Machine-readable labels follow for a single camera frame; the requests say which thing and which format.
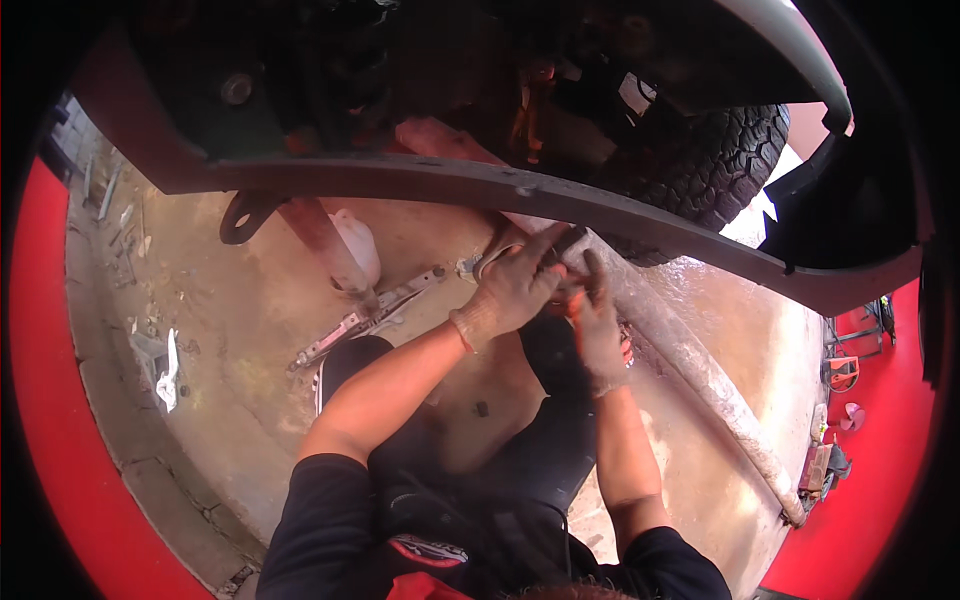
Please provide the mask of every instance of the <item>person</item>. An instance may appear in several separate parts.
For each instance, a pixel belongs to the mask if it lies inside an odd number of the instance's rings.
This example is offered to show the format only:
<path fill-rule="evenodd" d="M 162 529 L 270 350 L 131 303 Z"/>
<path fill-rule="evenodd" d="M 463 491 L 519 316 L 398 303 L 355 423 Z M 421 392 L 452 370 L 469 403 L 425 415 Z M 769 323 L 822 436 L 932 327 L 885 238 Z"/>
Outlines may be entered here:
<path fill-rule="evenodd" d="M 499 258 L 419 338 L 357 338 L 326 356 L 257 598 L 731 597 L 670 526 L 595 255 L 586 279 L 565 280 L 573 327 L 543 310 L 564 268 L 541 259 L 565 227 Z M 445 473 L 422 402 L 468 352 L 515 330 L 548 397 L 480 469 Z M 594 464 L 617 565 L 566 531 Z"/>

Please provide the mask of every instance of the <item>off-road tire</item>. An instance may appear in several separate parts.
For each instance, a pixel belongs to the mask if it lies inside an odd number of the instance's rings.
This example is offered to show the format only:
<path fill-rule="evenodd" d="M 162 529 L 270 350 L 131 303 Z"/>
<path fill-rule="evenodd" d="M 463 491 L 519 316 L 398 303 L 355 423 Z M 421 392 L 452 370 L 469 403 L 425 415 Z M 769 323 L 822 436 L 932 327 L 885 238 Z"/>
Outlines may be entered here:
<path fill-rule="evenodd" d="M 632 148 L 618 148 L 591 182 L 718 232 L 759 193 L 786 144 L 785 105 L 728 108 L 683 117 L 655 102 Z M 600 233 L 640 267 L 676 258 L 650 244 Z"/>

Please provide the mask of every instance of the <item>vehicle underside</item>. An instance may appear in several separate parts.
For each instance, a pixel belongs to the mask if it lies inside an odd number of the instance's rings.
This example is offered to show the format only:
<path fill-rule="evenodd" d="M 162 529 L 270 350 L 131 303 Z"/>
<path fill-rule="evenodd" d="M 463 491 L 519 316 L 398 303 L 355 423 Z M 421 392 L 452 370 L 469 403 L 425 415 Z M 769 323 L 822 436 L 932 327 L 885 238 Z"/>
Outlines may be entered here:
<path fill-rule="evenodd" d="M 232 219 L 297 195 L 512 210 L 589 226 L 642 267 L 690 255 L 836 314 L 916 276 L 930 226 L 909 123 L 886 118 L 896 90 L 842 19 L 798 4 L 806 20 L 733 0 L 145 2 L 71 88 L 165 192 L 273 196 Z M 830 135 L 767 189 L 766 241 L 717 235 L 776 166 L 785 104 L 818 101 Z M 403 156 L 396 126 L 421 118 L 509 168 Z"/>

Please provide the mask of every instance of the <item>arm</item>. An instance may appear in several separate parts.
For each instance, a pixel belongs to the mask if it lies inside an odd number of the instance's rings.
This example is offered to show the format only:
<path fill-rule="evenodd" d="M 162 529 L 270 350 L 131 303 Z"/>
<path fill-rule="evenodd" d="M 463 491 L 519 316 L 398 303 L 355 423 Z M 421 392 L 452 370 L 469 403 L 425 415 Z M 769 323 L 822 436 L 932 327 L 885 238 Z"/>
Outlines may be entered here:
<path fill-rule="evenodd" d="M 299 460 L 342 454 L 365 466 L 374 448 L 406 422 L 468 350 L 534 318 L 557 288 L 561 270 L 538 271 L 566 231 L 560 224 L 486 270 L 473 297 L 450 320 L 381 356 L 338 389 L 303 440 Z"/>
<path fill-rule="evenodd" d="M 610 511 L 617 554 L 654 527 L 669 526 L 663 506 L 660 468 L 627 383 L 616 311 L 596 256 L 584 252 L 590 270 L 585 293 L 569 311 L 577 347 L 592 377 L 597 422 L 597 481 Z"/>

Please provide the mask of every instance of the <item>gloved hand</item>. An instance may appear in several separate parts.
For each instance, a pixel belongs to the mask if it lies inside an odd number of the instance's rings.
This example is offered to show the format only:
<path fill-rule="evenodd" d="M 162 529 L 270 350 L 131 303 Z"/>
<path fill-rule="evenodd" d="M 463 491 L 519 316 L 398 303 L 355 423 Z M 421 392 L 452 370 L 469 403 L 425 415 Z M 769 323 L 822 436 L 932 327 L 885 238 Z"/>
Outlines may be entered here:
<path fill-rule="evenodd" d="M 577 351 L 592 380 L 592 395 L 600 397 L 627 385 L 627 368 L 607 275 L 593 251 L 584 251 L 584 261 L 590 271 L 586 289 L 570 299 L 567 310 L 573 320 Z"/>
<path fill-rule="evenodd" d="M 484 270 L 467 304 L 450 311 L 450 320 L 470 350 L 520 329 L 540 312 L 566 272 L 563 265 L 556 265 L 538 273 L 540 259 L 568 229 L 564 223 L 553 225 L 519 252 L 498 258 Z"/>

